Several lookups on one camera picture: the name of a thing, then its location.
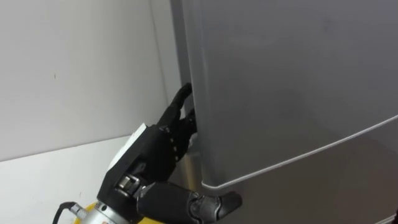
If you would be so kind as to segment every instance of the refrigerator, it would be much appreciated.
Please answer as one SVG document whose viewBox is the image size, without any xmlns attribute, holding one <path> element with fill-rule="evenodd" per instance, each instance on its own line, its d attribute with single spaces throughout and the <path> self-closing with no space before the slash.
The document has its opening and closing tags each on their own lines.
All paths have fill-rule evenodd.
<svg viewBox="0 0 398 224">
<path fill-rule="evenodd" d="M 398 2 L 171 1 L 198 137 L 185 184 L 220 223 L 389 223 L 398 208 Z"/>
</svg>

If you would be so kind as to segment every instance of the black robotic finger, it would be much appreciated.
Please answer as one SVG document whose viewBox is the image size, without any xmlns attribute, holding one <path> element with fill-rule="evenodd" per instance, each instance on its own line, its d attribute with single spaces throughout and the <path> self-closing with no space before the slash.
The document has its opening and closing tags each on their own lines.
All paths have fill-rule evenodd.
<svg viewBox="0 0 398 224">
<path fill-rule="evenodd" d="M 138 213 L 169 224 L 214 223 L 241 205 L 242 198 L 235 192 L 212 197 L 170 183 L 154 183 L 137 199 Z"/>
</svg>

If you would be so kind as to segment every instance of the silver metal part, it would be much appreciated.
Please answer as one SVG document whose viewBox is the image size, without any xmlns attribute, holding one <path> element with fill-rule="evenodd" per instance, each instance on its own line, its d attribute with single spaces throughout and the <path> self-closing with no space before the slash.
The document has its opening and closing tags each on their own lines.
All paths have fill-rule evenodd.
<svg viewBox="0 0 398 224">
<path fill-rule="evenodd" d="M 127 220 L 118 215 L 112 208 L 102 202 L 97 202 L 81 224 L 129 224 Z"/>
<path fill-rule="evenodd" d="M 118 186 L 118 191 L 126 197 L 130 197 L 139 188 L 141 181 L 133 175 L 124 176 Z"/>
<path fill-rule="evenodd" d="M 75 204 L 71 209 L 70 212 L 72 212 L 76 217 L 78 217 L 80 220 L 83 220 L 86 218 L 88 212 L 80 206 L 79 204 Z"/>
</svg>

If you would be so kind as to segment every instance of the white wall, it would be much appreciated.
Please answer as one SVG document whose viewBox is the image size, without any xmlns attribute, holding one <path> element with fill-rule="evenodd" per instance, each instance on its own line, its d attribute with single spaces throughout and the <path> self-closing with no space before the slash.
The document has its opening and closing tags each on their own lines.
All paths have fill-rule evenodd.
<svg viewBox="0 0 398 224">
<path fill-rule="evenodd" d="M 0 161 L 131 134 L 166 106 L 146 0 L 0 1 Z"/>
<path fill-rule="evenodd" d="M 171 19 L 164 0 L 0 1 L 0 161 L 26 156 L 0 162 L 2 223 L 96 200 L 127 139 L 111 138 L 156 122 L 180 86 Z"/>
</svg>

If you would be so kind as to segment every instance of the black cable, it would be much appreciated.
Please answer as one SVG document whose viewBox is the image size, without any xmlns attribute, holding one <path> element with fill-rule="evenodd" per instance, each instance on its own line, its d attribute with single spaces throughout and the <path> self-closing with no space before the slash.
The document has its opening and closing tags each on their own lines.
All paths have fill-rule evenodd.
<svg viewBox="0 0 398 224">
<path fill-rule="evenodd" d="M 56 212 L 56 214 L 54 216 L 52 224 L 57 224 L 58 223 L 58 221 L 60 219 L 60 216 L 61 216 L 61 213 L 62 213 L 62 211 L 64 209 L 69 209 L 70 210 L 74 205 L 76 205 L 76 202 L 63 202 L 62 204 L 60 204 L 60 207 L 58 208 L 58 210 L 57 210 L 57 212 Z"/>
</svg>

